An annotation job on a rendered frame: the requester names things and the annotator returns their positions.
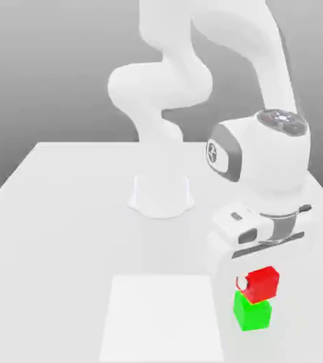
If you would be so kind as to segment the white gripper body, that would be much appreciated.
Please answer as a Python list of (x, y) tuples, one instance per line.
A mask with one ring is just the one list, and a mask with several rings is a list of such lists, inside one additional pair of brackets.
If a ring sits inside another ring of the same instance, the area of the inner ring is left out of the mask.
[(225, 258), (225, 277), (234, 280), (249, 272), (272, 266), (275, 269), (298, 261), (310, 251), (310, 234), (297, 232), (276, 245), (257, 242), (231, 244)]

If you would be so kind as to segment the small red cube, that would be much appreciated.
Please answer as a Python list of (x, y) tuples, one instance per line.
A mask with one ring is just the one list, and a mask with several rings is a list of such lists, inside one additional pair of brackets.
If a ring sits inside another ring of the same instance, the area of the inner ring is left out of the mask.
[(241, 291), (250, 303), (258, 303), (274, 298), (277, 294), (280, 274), (274, 267), (268, 266), (249, 272), (246, 275), (249, 285)]

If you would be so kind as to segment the small green cube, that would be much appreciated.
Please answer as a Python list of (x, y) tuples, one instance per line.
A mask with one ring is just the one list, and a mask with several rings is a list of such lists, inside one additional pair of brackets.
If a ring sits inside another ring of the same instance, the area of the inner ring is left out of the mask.
[(260, 330), (269, 327), (272, 306), (269, 301), (250, 303), (237, 290), (234, 294), (233, 312), (242, 331)]

